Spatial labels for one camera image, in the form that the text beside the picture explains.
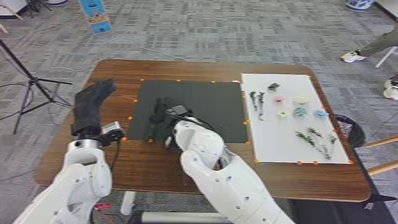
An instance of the shoe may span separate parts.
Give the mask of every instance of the shoe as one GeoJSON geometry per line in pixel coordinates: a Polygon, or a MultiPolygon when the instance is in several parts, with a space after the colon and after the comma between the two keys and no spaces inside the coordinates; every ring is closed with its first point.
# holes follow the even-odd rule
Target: shoe
{"type": "Polygon", "coordinates": [[[391,100],[398,100],[398,75],[391,77],[388,82],[384,83],[384,96],[391,100]]]}
{"type": "Polygon", "coordinates": [[[363,57],[358,53],[358,51],[351,51],[343,56],[342,56],[342,60],[347,63],[352,63],[354,61],[361,61],[365,60],[367,57],[363,57]]]}

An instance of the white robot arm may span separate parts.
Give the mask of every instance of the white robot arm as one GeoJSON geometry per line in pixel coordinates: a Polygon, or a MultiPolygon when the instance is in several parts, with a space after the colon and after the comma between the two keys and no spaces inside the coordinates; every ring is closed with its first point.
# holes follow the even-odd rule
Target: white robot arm
{"type": "Polygon", "coordinates": [[[219,134],[198,125],[196,118],[189,119],[196,123],[183,120],[175,127],[182,165],[219,213],[237,224],[294,224],[258,174],[228,150],[219,134]]]}
{"type": "Polygon", "coordinates": [[[91,139],[73,141],[54,184],[36,197],[15,224],[86,224],[95,204],[111,189],[112,176],[100,142],[91,139]]]}

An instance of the white paper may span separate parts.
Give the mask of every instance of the white paper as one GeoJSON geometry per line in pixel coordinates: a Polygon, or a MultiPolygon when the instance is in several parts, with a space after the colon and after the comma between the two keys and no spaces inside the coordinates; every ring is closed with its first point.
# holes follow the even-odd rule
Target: white paper
{"type": "Polygon", "coordinates": [[[281,74],[242,74],[242,90],[246,92],[246,104],[251,120],[253,144],[256,152],[256,160],[260,162],[288,162],[297,163],[338,163],[349,164],[349,157],[342,145],[331,119],[315,116],[315,111],[324,110],[322,101],[315,91],[311,79],[308,75],[281,75],[281,74]],[[278,91],[269,90],[272,83],[281,86],[278,91]],[[263,92],[263,121],[255,111],[251,92],[263,92]],[[283,103],[274,102],[274,97],[285,97],[283,103]],[[297,97],[308,97],[310,102],[299,105],[297,97]],[[294,116],[294,110],[303,107],[308,110],[304,117],[294,116]],[[281,118],[279,112],[290,113],[287,118],[281,118]],[[313,128],[322,134],[322,138],[308,133],[308,128],[313,128]],[[297,131],[313,137],[317,147],[324,145],[333,151],[331,159],[317,151],[317,147],[297,137],[297,131]],[[331,143],[331,135],[338,138],[336,143],[331,143]]]}

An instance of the carpet floor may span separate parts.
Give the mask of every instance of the carpet floor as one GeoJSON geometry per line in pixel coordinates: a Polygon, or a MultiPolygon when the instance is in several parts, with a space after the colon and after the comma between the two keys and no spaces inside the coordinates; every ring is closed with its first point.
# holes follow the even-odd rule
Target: carpet floor
{"type": "MultiPolygon", "coordinates": [[[[105,58],[301,64],[315,71],[335,112],[358,121],[368,138],[397,134],[398,104],[382,97],[382,84],[398,72],[398,58],[391,56],[381,69],[382,53],[354,64],[340,60],[393,30],[395,21],[375,7],[354,12],[343,0],[105,0],[105,5],[105,34],[91,32],[77,1],[54,11],[43,8],[34,18],[27,13],[24,21],[0,20],[9,30],[0,38],[34,75],[73,82],[59,92],[70,101],[105,58]]],[[[27,83],[2,55],[0,74],[0,85],[27,83]]],[[[0,88],[0,117],[18,111],[24,93],[22,86],[0,88]]],[[[32,106],[43,100],[38,91],[34,96],[32,106]]],[[[2,224],[13,223],[41,191],[32,175],[68,112],[50,105],[29,113],[18,135],[15,117],[0,121],[2,224]]],[[[367,167],[398,157],[397,144],[358,150],[367,167]]],[[[382,194],[398,197],[397,179],[398,170],[374,176],[382,194]]],[[[112,195],[121,201],[121,193],[112,195]]],[[[212,211],[201,196],[148,193],[137,203],[152,211],[212,211]]],[[[398,206],[388,206],[398,220],[398,206]]]]}

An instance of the black tripod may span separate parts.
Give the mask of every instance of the black tripod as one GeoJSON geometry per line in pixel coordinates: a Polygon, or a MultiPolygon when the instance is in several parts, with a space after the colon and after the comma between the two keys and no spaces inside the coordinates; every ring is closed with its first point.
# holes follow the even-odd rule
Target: black tripod
{"type": "Polygon", "coordinates": [[[8,55],[13,58],[13,61],[15,61],[16,65],[18,65],[18,67],[20,67],[24,73],[25,73],[25,76],[29,78],[29,88],[27,88],[25,98],[24,98],[24,102],[22,102],[22,110],[18,112],[16,125],[15,125],[15,131],[13,131],[13,134],[16,134],[24,114],[27,114],[31,111],[34,111],[38,108],[41,108],[50,103],[56,103],[57,105],[61,105],[68,108],[72,107],[72,104],[68,103],[68,101],[63,99],[63,97],[57,94],[61,84],[72,85],[72,83],[36,78],[32,76],[32,74],[31,74],[31,72],[29,72],[29,70],[27,70],[24,64],[22,64],[22,61],[18,60],[16,55],[15,55],[15,53],[13,53],[13,51],[11,51],[11,49],[9,49],[2,40],[0,40],[0,46],[4,48],[4,51],[8,52],[8,55]],[[47,88],[47,86],[43,86],[41,82],[50,82],[50,83],[57,84],[54,91],[47,88]],[[38,89],[40,89],[40,91],[41,91],[41,93],[47,97],[47,102],[41,103],[38,106],[34,106],[31,109],[27,109],[25,104],[27,104],[27,100],[29,100],[29,93],[31,93],[32,86],[38,87],[38,89]]]}

